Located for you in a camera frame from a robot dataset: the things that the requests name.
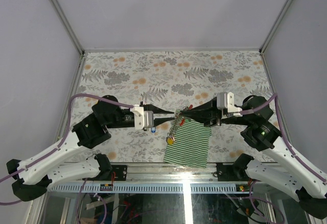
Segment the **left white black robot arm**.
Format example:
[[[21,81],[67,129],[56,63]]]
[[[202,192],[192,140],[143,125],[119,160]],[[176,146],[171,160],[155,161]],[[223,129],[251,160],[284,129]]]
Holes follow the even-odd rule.
[[[6,163],[15,180],[13,194],[20,201],[34,200],[56,185],[79,179],[111,180],[113,168],[105,154],[96,153],[78,163],[68,160],[109,140],[110,129],[147,130],[174,119],[173,112],[152,104],[127,105],[111,95],[97,99],[92,113],[73,127],[67,126],[59,141],[29,159]]]

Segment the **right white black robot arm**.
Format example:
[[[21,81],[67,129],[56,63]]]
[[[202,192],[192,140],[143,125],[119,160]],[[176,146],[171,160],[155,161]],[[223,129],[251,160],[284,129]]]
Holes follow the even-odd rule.
[[[325,219],[326,173],[290,145],[284,133],[269,122],[273,114],[279,113],[270,108],[270,102],[262,96],[251,95],[238,106],[232,92],[223,92],[203,105],[183,110],[181,115],[205,127],[222,124],[245,126],[240,133],[245,143],[279,163],[285,172],[243,153],[232,165],[234,177],[269,184],[294,199],[311,216]]]

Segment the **yellow tagged keys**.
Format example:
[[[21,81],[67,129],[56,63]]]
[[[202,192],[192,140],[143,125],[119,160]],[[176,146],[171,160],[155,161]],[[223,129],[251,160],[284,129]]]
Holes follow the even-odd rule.
[[[168,145],[173,145],[175,143],[174,137],[166,137],[166,142]]]

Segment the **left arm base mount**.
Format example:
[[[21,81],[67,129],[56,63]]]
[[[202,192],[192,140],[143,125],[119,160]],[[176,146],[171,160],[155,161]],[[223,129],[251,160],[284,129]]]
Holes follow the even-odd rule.
[[[105,154],[94,154],[87,158],[86,165],[90,168],[83,180],[89,181],[126,181],[127,165],[112,165]]]

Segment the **red handled silver keyring carabiner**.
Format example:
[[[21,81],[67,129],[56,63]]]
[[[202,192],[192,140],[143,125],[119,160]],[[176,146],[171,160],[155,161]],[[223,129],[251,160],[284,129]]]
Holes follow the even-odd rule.
[[[181,126],[185,123],[186,118],[183,117],[183,116],[181,115],[181,112],[182,112],[182,111],[186,111],[186,110],[190,110],[190,109],[192,109],[192,108],[193,108],[193,106],[190,105],[190,106],[186,106],[186,107],[184,107],[183,110],[177,110],[177,111],[175,112],[175,120],[173,120],[173,121],[171,122],[171,127],[170,127],[169,132],[167,133],[167,137],[174,137],[174,135],[175,135],[177,129],[178,129],[179,127],[181,127]]]

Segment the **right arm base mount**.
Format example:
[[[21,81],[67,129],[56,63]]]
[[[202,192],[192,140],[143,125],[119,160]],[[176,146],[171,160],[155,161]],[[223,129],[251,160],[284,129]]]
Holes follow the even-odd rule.
[[[213,173],[213,176],[219,182],[248,181],[250,177],[246,174],[245,170],[251,160],[254,160],[254,157],[243,153],[231,165],[216,163],[216,171]]]

